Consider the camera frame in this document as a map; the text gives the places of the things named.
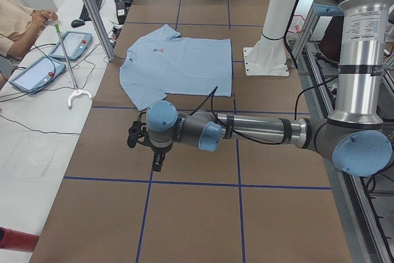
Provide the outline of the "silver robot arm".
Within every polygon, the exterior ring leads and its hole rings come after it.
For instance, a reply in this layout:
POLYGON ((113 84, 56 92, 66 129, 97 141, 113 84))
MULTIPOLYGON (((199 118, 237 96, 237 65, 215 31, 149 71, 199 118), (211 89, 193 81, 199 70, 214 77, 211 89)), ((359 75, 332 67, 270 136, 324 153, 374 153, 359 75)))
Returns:
POLYGON ((220 139, 244 138, 265 145, 293 144, 320 154, 347 174, 367 177, 385 168, 392 145, 377 115, 388 13, 393 0, 315 0, 326 15, 334 7, 344 14, 338 90, 334 111, 326 119, 259 118, 199 110, 179 113, 161 100, 147 110, 145 143, 160 171, 174 143, 213 152, 220 139))

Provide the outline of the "person's hand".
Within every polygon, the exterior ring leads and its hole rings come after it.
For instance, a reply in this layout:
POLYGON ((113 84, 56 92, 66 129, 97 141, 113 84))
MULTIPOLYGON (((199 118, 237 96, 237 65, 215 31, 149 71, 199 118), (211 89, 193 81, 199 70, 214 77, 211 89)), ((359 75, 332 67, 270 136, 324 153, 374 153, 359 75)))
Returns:
POLYGON ((46 23, 57 20, 58 15, 52 10, 34 10, 31 24, 35 28, 45 29, 46 23))

